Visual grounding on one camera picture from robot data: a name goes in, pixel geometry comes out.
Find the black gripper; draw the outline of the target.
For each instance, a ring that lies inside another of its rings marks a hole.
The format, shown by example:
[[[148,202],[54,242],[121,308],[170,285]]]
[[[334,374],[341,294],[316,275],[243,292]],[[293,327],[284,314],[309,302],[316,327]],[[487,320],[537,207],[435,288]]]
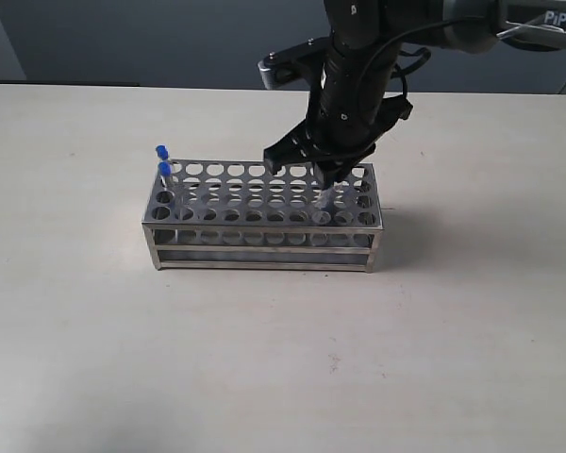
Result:
[[[314,161],[315,178],[326,190],[373,153],[375,142],[412,111],[397,64],[401,46],[389,40],[352,48],[341,40],[330,41],[323,85],[310,96],[306,121],[263,150],[268,172]]]

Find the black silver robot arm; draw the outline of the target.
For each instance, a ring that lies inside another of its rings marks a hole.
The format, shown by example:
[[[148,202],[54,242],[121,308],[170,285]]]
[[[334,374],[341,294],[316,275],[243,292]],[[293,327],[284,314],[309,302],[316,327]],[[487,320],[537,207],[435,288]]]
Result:
[[[263,151],[273,175],[310,164],[321,188],[344,180],[381,136],[412,111],[390,80],[428,62],[431,48],[468,54],[504,42],[528,52],[566,50],[566,1],[327,1],[328,36],[262,59],[263,84],[309,85],[304,120]]]

